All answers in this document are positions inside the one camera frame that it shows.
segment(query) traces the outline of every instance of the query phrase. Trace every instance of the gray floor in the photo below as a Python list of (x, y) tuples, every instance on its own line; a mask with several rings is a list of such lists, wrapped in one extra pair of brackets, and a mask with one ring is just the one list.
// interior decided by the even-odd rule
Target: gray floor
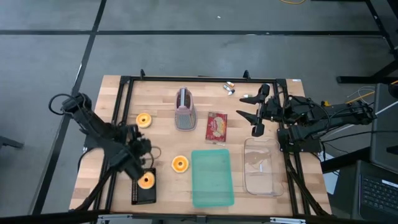
[[(373, 1), (389, 30), (396, 19)], [(3, 0), (0, 29), (91, 30), (100, 0)], [(278, 0), (108, 1), (100, 30), (377, 30), (357, 2)], [(0, 35), (0, 135), (25, 143), (0, 151), (0, 216), (29, 212), (60, 117), (47, 103), (69, 93), (88, 36)], [(383, 39), (369, 37), (97, 36), (80, 91), (95, 102), (103, 75), (299, 78), (315, 101), (341, 103), (361, 85), (338, 85), (338, 75), (371, 75), (392, 61)], [(354, 127), (339, 134), (369, 129)], [(71, 123), (44, 212), (68, 209), (84, 136)], [(369, 136), (333, 143), (346, 151), (369, 145)], [(333, 156), (338, 152), (328, 148)]]

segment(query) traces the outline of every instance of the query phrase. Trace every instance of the wooden table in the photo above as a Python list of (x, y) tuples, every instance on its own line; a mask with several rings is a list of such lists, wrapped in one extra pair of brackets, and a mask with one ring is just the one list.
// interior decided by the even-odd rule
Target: wooden table
[[(106, 122), (111, 121), (114, 102), (118, 92), (120, 76), (103, 77), (101, 89), (95, 107), (95, 113)], [(244, 94), (256, 95), (261, 84), (236, 83), (235, 93), (227, 96), (222, 83), (202, 82), (155, 82), (135, 81), (127, 119), (128, 124), (135, 123), (139, 113), (149, 113), (152, 125), (140, 131), (152, 141), (152, 145), (162, 149), (162, 155), (155, 160), (157, 169), (157, 202), (148, 205), (131, 205), (131, 180), (125, 173), (118, 174), (111, 212), (115, 213), (179, 213), (179, 214), (212, 214), (212, 215), (254, 215), (268, 216), (292, 215), (287, 176), (283, 155), (275, 160), (280, 163), (280, 178), (284, 193), (278, 197), (251, 195), (243, 187), (243, 147), (244, 141), (251, 138), (251, 126), (235, 110), (255, 113), (257, 106), (239, 102)], [(300, 80), (287, 80), (291, 95), (303, 96)], [(175, 94), (182, 86), (187, 87), (193, 95), (198, 111), (198, 123), (194, 131), (177, 131), (174, 126)], [(118, 120), (120, 121), (127, 90), (124, 90)], [(228, 114), (226, 145), (219, 146), (205, 142), (206, 122), (209, 111), (224, 111)], [(263, 120), (264, 137), (277, 139), (277, 123)], [(230, 207), (194, 208), (192, 204), (191, 170), (183, 174), (175, 173), (171, 168), (172, 159), (184, 155), (190, 159), (191, 152), (198, 149), (227, 148), (231, 155), (231, 170), (235, 203)], [(315, 200), (322, 208), (331, 213), (328, 195), (323, 180), (319, 160), (309, 154), (301, 153), (305, 183)], [(70, 208), (79, 206), (97, 184), (103, 161), (103, 151), (94, 149), (82, 160), (76, 180)], [(303, 213), (299, 188), (296, 186), (298, 210)], [(104, 187), (100, 208), (104, 208), (108, 185)]]

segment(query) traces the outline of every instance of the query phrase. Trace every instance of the red snack package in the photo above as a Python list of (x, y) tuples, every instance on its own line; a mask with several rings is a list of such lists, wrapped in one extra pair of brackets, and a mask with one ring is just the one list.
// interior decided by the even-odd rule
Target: red snack package
[(226, 116), (224, 113), (209, 112), (207, 118), (206, 140), (225, 142)]

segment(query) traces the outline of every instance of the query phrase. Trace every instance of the laptop keyboard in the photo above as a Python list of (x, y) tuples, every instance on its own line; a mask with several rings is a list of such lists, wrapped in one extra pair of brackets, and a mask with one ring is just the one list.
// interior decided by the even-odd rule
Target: laptop keyboard
[(361, 203), (398, 215), (398, 188), (382, 183), (381, 179), (362, 176)]

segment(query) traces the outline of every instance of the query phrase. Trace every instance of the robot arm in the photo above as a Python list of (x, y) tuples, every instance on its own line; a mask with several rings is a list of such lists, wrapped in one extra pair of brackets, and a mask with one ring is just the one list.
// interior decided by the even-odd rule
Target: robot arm
[(282, 138), (289, 143), (318, 139), (333, 128), (346, 124), (370, 124), (376, 119), (373, 109), (361, 101), (321, 106), (310, 98), (289, 95), (280, 106), (277, 100), (279, 96), (272, 96), (266, 101), (269, 89), (269, 85), (263, 84), (257, 96), (240, 99), (243, 103), (258, 103), (256, 114), (236, 111), (254, 126), (252, 136), (255, 137), (264, 134), (263, 119), (288, 125), (287, 130), (279, 134), (279, 140)]
[[(74, 119), (81, 131), (103, 148), (109, 168), (125, 171), (131, 179), (141, 178), (144, 175), (142, 165), (145, 163), (141, 157), (152, 149), (150, 140), (142, 137), (136, 125), (115, 126), (105, 123), (92, 111), (87, 95), (79, 93), (68, 97), (62, 103), (62, 114)], [(123, 139), (127, 135), (129, 141), (125, 144)]]

